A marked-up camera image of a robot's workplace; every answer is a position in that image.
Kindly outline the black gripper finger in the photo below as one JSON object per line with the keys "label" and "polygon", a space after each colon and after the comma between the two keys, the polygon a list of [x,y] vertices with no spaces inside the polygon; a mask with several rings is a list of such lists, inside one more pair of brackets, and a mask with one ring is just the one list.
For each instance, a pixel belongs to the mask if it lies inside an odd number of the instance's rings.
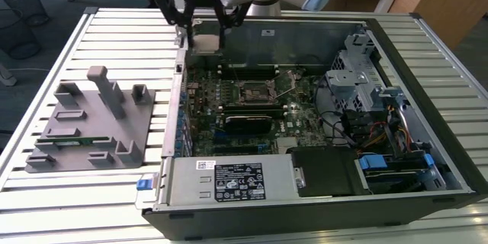
{"label": "black gripper finger", "polygon": [[219,30],[219,49],[226,47],[226,30],[241,27],[243,25],[251,2],[246,2],[235,7],[233,13],[226,12],[226,7],[222,4],[217,4],[214,7],[217,18],[221,24]]}
{"label": "black gripper finger", "polygon": [[174,0],[155,0],[155,3],[169,24],[177,27],[179,38],[187,42],[189,47],[194,47],[193,19],[195,7],[189,6],[185,8],[185,11],[181,12],[177,8],[177,3]]}

